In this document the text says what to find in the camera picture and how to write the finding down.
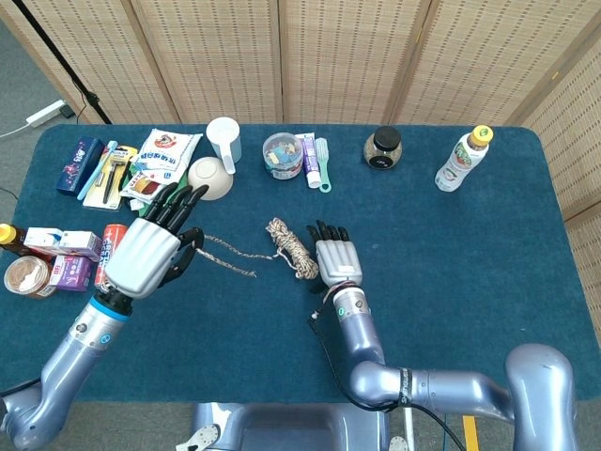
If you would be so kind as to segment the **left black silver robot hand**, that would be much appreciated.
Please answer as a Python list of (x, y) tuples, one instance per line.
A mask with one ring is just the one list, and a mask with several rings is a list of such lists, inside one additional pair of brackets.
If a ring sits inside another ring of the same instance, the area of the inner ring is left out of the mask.
[(146, 212), (132, 222), (105, 267), (111, 290), (144, 299), (185, 272), (205, 236), (196, 226), (180, 229), (207, 191), (206, 184), (194, 189), (173, 182), (155, 196)]

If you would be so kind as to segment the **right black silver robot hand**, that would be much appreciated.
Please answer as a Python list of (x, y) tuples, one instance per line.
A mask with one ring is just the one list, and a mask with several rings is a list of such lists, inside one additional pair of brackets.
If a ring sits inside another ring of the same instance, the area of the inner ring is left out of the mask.
[(331, 288), (345, 282), (360, 285), (362, 266), (356, 247), (343, 226), (327, 225), (316, 220), (316, 225), (306, 227), (316, 249), (319, 276)]

